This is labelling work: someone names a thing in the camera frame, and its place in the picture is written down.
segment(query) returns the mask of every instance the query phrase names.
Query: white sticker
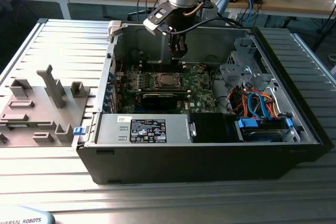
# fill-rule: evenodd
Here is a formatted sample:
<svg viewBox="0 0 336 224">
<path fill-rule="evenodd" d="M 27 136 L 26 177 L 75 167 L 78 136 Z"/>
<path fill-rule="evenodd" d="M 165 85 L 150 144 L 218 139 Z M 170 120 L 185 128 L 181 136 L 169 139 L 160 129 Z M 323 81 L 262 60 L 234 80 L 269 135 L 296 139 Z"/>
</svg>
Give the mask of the white sticker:
<svg viewBox="0 0 336 224">
<path fill-rule="evenodd" d="M 132 120 L 131 116 L 118 116 L 117 122 L 118 123 L 130 123 Z"/>
</svg>

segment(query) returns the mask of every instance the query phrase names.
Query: green circuit board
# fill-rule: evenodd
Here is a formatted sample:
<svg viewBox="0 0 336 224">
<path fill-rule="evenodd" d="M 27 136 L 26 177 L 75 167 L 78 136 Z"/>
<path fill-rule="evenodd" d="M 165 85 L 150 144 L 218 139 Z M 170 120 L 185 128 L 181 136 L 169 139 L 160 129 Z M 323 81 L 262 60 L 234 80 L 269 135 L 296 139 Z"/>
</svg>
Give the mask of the green circuit board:
<svg viewBox="0 0 336 224">
<path fill-rule="evenodd" d="M 120 113 L 185 114 L 189 112 L 218 112 L 210 89 L 209 72 L 202 71 L 200 73 L 199 65 L 186 65 L 183 73 L 141 72 L 135 66 L 132 66 L 125 71 L 124 80 L 123 88 L 119 92 L 122 97 Z M 176 108 L 165 111 L 144 109 L 141 105 L 142 91 L 153 89 L 163 89 L 160 90 L 160 94 L 177 95 Z"/>
</svg>

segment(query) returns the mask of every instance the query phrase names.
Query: blue cable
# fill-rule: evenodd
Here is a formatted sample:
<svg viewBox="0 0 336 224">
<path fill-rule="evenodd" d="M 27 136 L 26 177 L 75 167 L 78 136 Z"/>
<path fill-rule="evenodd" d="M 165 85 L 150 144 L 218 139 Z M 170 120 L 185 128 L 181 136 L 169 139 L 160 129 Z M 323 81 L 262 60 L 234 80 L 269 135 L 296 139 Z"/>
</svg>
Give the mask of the blue cable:
<svg viewBox="0 0 336 224">
<path fill-rule="evenodd" d="M 249 6 L 250 6 L 250 13 L 248 14 L 247 20 L 245 22 L 245 24 L 243 25 L 244 27 L 247 25 L 247 23 L 250 21 L 251 18 L 251 13 L 252 13 L 252 0 L 248 0 L 249 2 Z"/>
<path fill-rule="evenodd" d="M 253 97 L 254 94 L 256 94 L 256 95 L 259 96 L 259 99 L 260 99 L 260 107 L 261 107 L 261 110 L 262 110 L 262 112 L 263 112 L 264 117 L 267 118 L 267 119 L 272 119 L 272 117 L 269 115 L 269 113 L 268 113 L 268 111 L 267 111 L 267 109 L 266 109 L 266 107 L 265 107 L 265 103 L 264 103 L 264 99 L 263 99 L 263 97 L 261 96 L 261 94 L 258 94 L 258 93 L 256 93 L 256 92 L 253 92 L 253 93 L 251 93 L 251 94 L 248 96 L 248 99 L 247 99 L 248 110 L 249 110 L 249 111 L 250 111 L 250 112 L 251 112 L 257 119 L 259 119 L 259 120 L 261 119 L 260 116 L 259 116 L 257 113 L 255 113 L 255 112 L 253 111 L 252 107 L 251 107 L 251 101 L 252 101 L 252 97 Z"/>
</svg>

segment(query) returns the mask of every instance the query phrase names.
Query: motherboard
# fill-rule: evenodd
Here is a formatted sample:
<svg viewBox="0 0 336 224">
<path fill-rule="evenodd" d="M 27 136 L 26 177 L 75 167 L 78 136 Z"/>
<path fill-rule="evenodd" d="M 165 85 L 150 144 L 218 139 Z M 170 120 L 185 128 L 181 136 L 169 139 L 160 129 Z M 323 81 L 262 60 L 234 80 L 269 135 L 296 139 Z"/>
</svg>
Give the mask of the motherboard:
<svg viewBox="0 0 336 224">
<path fill-rule="evenodd" d="M 119 113 L 217 112 L 211 75 L 205 65 L 183 64 L 175 69 L 131 65 L 117 73 L 116 97 Z"/>
</svg>

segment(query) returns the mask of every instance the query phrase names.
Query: power supply label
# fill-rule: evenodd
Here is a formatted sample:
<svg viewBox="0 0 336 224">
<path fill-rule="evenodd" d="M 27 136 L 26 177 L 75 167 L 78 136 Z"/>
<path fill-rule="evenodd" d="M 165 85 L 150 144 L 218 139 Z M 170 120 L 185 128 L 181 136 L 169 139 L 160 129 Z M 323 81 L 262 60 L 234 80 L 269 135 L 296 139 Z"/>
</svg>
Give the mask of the power supply label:
<svg viewBox="0 0 336 224">
<path fill-rule="evenodd" d="M 131 143 L 166 143 L 166 120 L 131 120 Z"/>
</svg>

